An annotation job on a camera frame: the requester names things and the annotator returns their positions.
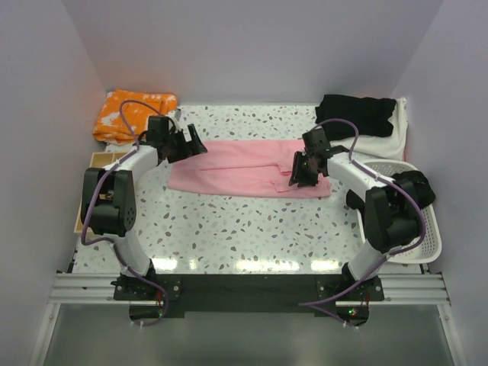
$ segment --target folded cloth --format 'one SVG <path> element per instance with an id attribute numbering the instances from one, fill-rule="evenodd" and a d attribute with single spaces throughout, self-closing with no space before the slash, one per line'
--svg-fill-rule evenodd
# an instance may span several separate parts
<path id="1" fill-rule="evenodd" d="M 403 160 L 405 150 L 406 129 L 408 121 L 406 119 L 406 99 L 396 100 L 396 107 L 388 121 L 393 125 L 393 132 L 389 137 L 360 136 L 356 143 L 355 151 L 359 153 L 379 156 L 385 159 Z M 343 145 L 351 148 L 353 138 L 340 141 L 331 141 L 332 146 Z"/>
<path id="2" fill-rule="evenodd" d="M 396 104 L 394 99 L 324 95 L 322 103 L 315 108 L 316 124 L 330 118 L 342 118 L 355 124 L 360 135 L 388 137 L 393 131 L 388 118 Z M 323 129 L 329 141 L 354 137 L 352 128 L 340 122 L 324 124 Z"/>
<path id="3" fill-rule="evenodd" d="M 330 196 L 330 183 L 288 186 L 302 140 L 205 141 L 208 153 L 176 162 L 168 188 L 226 196 L 311 198 Z"/>
<path id="4" fill-rule="evenodd" d="M 127 99 L 142 101 L 154 107 L 161 114 L 167 114 L 175 110 L 178 103 L 177 98 L 173 94 L 136 93 L 120 89 L 111 91 L 107 94 L 107 100 L 95 123 L 95 128 L 93 129 L 95 139 L 106 143 L 116 143 L 117 145 L 133 142 L 133 137 L 120 118 L 119 113 L 120 103 Z M 136 135 L 140 135 L 147 129 L 147 119 L 154 114 L 154 111 L 137 103 L 124 105 L 124 116 Z"/>

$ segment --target wire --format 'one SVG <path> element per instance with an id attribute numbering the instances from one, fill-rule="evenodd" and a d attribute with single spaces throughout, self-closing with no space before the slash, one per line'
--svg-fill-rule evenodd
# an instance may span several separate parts
<path id="1" fill-rule="evenodd" d="M 149 108 L 151 111 L 156 112 L 156 114 L 159 115 L 159 116 L 162 116 L 162 113 L 160 111 L 158 111 L 157 109 L 155 109 L 153 106 L 151 106 L 151 105 L 149 105 L 147 103 L 144 103 L 143 101 L 137 101 L 136 99 L 126 99 L 125 101 L 123 101 L 122 103 L 120 103 L 120 106 L 119 106 L 120 118 L 122 119 L 122 122 L 124 122 L 125 126 L 129 130 L 130 135 L 133 137 L 134 142 L 136 143 L 137 151 L 139 151 L 140 141 L 137 138 L 137 135 L 133 131 L 132 127 L 127 122 L 127 119 L 125 118 L 125 115 L 124 115 L 124 105 L 125 104 L 129 104 L 129 103 L 141 104 L 144 107 Z"/>
<path id="2" fill-rule="evenodd" d="M 84 246 L 91 246 L 91 245 L 93 245 L 93 244 L 95 244 L 97 242 L 103 242 L 103 241 L 109 242 L 110 244 L 112 244 L 112 249 L 114 250 L 114 253 L 115 253 L 115 256 L 117 257 L 117 260 L 119 261 L 119 263 L 123 267 L 125 267 L 127 269 L 127 271 L 129 271 L 139 281 L 141 281 L 141 282 L 143 282 L 145 284 L 148 284 L 149 286 L 154 287 L 157 291 L 160 291 L 161 292 L 161 294 L 163 295 L 163 297 L 165 299 L 164 309 L 162 311 L 162 314 L 159 316 L 159 318 L 157 318 L 156 320 L 154 320 L 152 322 L 149 322 L 149 323 L 144 323 L 141 320 L 141 322 L 139 323 L 139 325 L 140 326 L 143 326 L 143 327 L 146 327 L 146 326 L 152 326 L 154 324 L 157 324 L 168 313 L 168 310 L 169 310 L 169 296 L 168 296 L 168 293 L 166 292 L 166 290 L 163 287 L 159 286 L 156 282 L 152 282 L 152 281 L 144 278 L 143 276 L 141 276 L 140 274 L 138 274 L 136 271 L 134 271 L 131 267 L 129 267 L 127 265 L 127 263 L 125 262 L 125 260 L 120 255 L 119 249 L 117 247 L 117 242 L 114 239 L 109 238 L 107 236 L 102 236 L 101 238 L 96 238 L 96 239 L 93 239 L 93 240 L 90 240 L 90 241 L 87 241 L 86 240 L 86 233 L 88 232 L 88 228 L 90 226 L 90 220 L 92 219 L 93 210 L 95 209 L 95 204 L 97 202 L 98 196 L 100 194 L 100 190 L 101 190 L 101 188 L 102 188 L 105 180 L 107 179 L 107 177 L 112 172 L 115 171 L 115 169 L 117 169 L 120 166 L 120 164 L 122 164 L 123 162 L 125 162 L 126 160 L 128 160 L 131 156 L 134 156 L 139 151 L 139 148 L 140 148 L 140 141 L 138 140 L 137 135 L 133 132 L 132 128 L 130 127 L 129 123 L 127 122 L 127 119 L 124 116 L 123 106 L 125 104 L 127 104 L 127 103 L 141 104 L 141 105 L 143 105 L 145 107 L 148 107 L 150 110 L 155 111 L 158 115 L 162 115 L 157 109 L 153 108 L 149 104 L 146 104 L 146 103 L 144 103 L 142 101 L 136 101 L 134 99 L 127 99 L 126 101 L 123 101 L 122 103 L 120 103 L 120 107 L 119 107 L 120 118 L 122 119 L 122 121 L 124 122 L 125 126 L 130 131 L 130 134 L 134 138 L 134 142 L 135 142 L 135 145 L 136 145 L 136 149 L 135 150 L 132 150 L 132 151 L 129 151 L 126 155 L 122 156 L 122 158 L 120 158 L 118 162 L 116 162 L 115 164 L 113 164 L 111 166 L 111 168 L 108 169 L 101 176 L 101 178 L 98 180 L 98 183 L 95 186 L 95 189 L 93 191 L 93 195 L 91 196 L 91 200 L 90 200 L 90 203 L 88 205 L 88 209 L 86 211 L 85 222 L 83 223 L 83 229 L 82 229 L 81 242 L 82 242 L 82 245 L 84 245 Z"/>
<path id="3" fill-rule="evenodd" d="M 356 146 L 356 143 L 358 142 L 359 130 L 358 130 L 358 128 L 350 120 L 343 120 L 342 118 L 330 118 L 328 120 L 324 120 L 324 121 L 318 123 L 310 131 L 315 130 L 318 127 L 321 128 L 322 125 L 328 124 L 330 122 L 341 122 L 341 123 L 344 123 L 344 124 L 347 124 L 347 125 L 351 126 L 352 129 L 354 130 L 354 132 L 355 132 L 355 138 L 352 141 L 351 149 L 349 150 L 349 154 L 348 154 L 349 161 L 351 162 L 351 164 L 354 165 L 359 170 L 361 170 L 366 175 L 369 175 L 370 177 L 372 177 L 374 179 L 377 179 L 381 183 L 384 183 L 385 185 L 393 188 L 398 193 L 400 193 L 402 196 L 404 196 L 405 199 L 412 205 L 412 207 L 414 208 L 417 216 L 419 217 L 420 226 L 421 226 L 419 239 L 415 242 L 415 244 L 413 244 L 411 246 L 407 246 L 406 248 L 402 248 L 402 249 L 393 251 L 393 252 L 390 253 L 390 255 L 393 256 L 393 255 L 397 255 L 397 254 L 400 254 L 400 253 L 403 253 L 403 252 L 407 252 L 407 251 L 412 250 L 412 249 L 416 248 L 417 246 L 419 246 L 423 242 L 423 240 L 425 238 L 425 234 L 426 234 L 425 218 L 424 218 L 424 215 L 423 215 L 422 210 L 420 209 L 419 205 L 402 188 L 398 187 L 393 182 L 391 182 L 391 181 L 389 181 L 389 180 L 381 177 L 380 175 L 375 175 L 370 169 L 365 168 L 363 165 L 361 165 L 360 163 L 356 162 L 352 158 L 352 152 L 353 152 L 353 150 L 354 150 L 354 148 Z M 377 269 L 379 269 L 379 267 L 381 267 L 386 261 L 387 261 L 387 257 L 386 256 L 382 257 L 378 262 L 374 263 L 371 266 L 371 268 L 369 270 L 367 270 L 366 273 L 361 278 L 359 278 L 354 284 L 352 284 L 351 286 L 349 286 L 348 288 L 346 288 L 344 291 L 341 291 L 340 293 L 338 293 L 338 294 L 336 294 L 334 296 L 331 296 L 331 297 L 329 297 L 327 299 L 318 300 L 318 301 L 312 301 L 312 302 L 309 302 L 309 303 L 299 303 L 298 306 L 300 306 L 300 307 L 309 307 L 311 309 L 315 309 L 315 310 L 321 311 L 323 313 L 330 313 L 330 312 L 327 312 L 327 310 L 324 310 L 324 309 L 318 307 L 318 305 L 321 305 L 321 304 L 324 304 L 324 303 L 329 303 L 331 301 L 334 301 L 334 300 L 339 299 L 340 297 L 345 296 L 346 294 L 349 294 L 351 291 L 353 291 L 355 288 L 357 288 L 362 282 L 364 282 L 366 279 L 368 279 L 369 276 L 371 276 L 373 273 L 375 273 L 375 271 Z"/>

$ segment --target basket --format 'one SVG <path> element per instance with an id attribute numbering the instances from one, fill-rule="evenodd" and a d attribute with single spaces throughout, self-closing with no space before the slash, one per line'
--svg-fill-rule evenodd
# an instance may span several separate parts
<path id="1" fill-rule="evenodd" d="M 418 170 L 415 166 L 409 164 L 408 162 L 399 162 L 396 160 L 372 159 L 366 160 L 363 163 L 375 171 L 389 177 L 396 173 L 407 172 L 409 170 Z M 357 212 L 361 238 L 364 242 L 366 238 L 364 237 L 363 221 L 359 210 L 357 210 Z M 435 219 L 434 207 L 429 205 L 425 207 L 422 212 L 424 214 L 427 229 L 423 243 L 413 250 L 409 250 L 389 258 L 389 262 L 404 265 L 420 265 L 423 263 L 433 262 L 441 254 L 441 236 L 439 234 L 437 220 Z"/>

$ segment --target purple wall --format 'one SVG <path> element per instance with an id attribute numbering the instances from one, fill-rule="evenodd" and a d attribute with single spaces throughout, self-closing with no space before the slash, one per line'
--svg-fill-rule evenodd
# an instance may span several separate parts
<path id="1" fill-rule="evenodd" d="M 63 0 L 105 88 L 185 102 L 391 94 L 442 0 Z"/>
<path id="2" fill-rule="evenodd" d="M 488 326 L 488 3 L 446 0 L 394 96 L 409 100 L 407 157 L 437 192 L 442 270 L 473 365 Z"/>
<path id="3" fill-rule="evenodd" d="M 103 100 L 59 0 L 0 2 L 1 365 L 28 363 L 55 271 L 66 270 Z"/>

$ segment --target orange cloth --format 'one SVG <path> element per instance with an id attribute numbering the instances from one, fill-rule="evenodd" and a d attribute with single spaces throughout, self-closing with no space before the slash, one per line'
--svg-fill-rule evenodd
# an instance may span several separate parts
<path id="1" fill-rule="evenodd" d="M 107 100 L 98 115 L 93 129 L 95 139 L 117 145 L 133 142 L 133 137 L 119 114 L 120 103 L 126 99 L 143 101 L 162 114 L 175 110 L 178 104 L 178 99 L 173 94 L 136 93 L 117 89 L 108 93 Z M 147 129 L 147 119 L 153 115 L 155 115 L 153 111 L 141 104 L 127 103 L 124 105 L 124 116 L 137 136 Z"/>

